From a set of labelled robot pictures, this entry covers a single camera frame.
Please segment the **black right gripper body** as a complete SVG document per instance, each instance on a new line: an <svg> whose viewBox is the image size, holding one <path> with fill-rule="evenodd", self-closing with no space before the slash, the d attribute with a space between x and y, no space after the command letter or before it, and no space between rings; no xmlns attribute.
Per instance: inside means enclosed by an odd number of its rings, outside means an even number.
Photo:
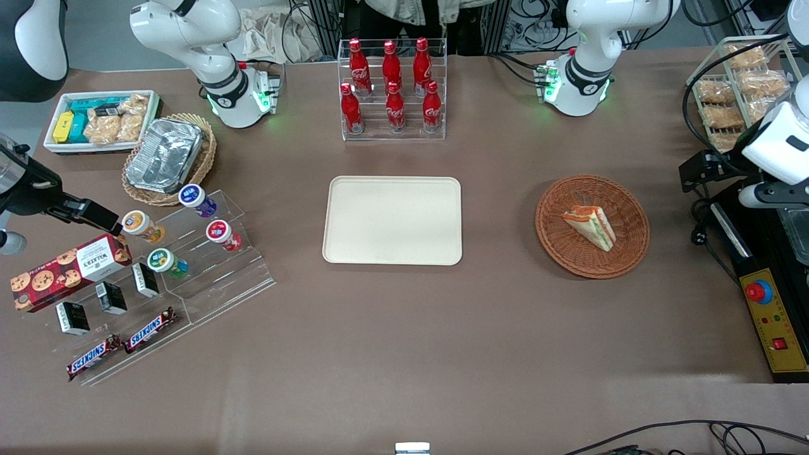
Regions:
<svg viewBox="0 0 809 455"><path fill-rule="evenodd" d="M2 213L62 217L63 199L60 176L29 157L28 147L2 147Z"/></svg>

